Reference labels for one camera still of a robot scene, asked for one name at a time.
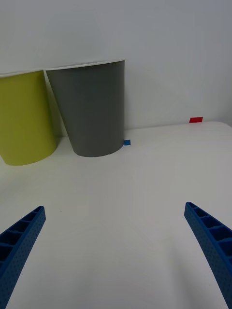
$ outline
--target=white wall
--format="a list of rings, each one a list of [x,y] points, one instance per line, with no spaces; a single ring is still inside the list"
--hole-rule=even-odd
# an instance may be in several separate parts
[[[232,125],[231,0],[2,0],[0,72],[126,58],[126,127]]]

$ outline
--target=white table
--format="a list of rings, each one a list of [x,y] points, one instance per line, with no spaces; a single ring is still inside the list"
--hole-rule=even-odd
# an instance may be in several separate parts
[[[217,122],[126,132],[131,146],[0,161],[0,231],[39,205],[47,220],[8,309],[225,309],[184,218],[192,201],[232,227],[232,128]]]

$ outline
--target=red tape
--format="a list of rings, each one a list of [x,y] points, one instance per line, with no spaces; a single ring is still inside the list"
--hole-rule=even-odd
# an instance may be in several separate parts
[[[189,123],[196,123],[196,122],[202,122],[203,117],[192,117],[190,118]]]

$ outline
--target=gray cup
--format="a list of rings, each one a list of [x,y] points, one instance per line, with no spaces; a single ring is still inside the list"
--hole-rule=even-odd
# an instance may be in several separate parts
[[[74,152],[109,155],[124,144],[125,61],[47,71]]]

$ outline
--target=yellow-green cup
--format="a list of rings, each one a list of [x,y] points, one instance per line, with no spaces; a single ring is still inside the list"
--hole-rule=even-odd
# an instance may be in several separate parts
[[[0,155],[6,164],[37,162],[56,149],[43,73],[0,78]]]

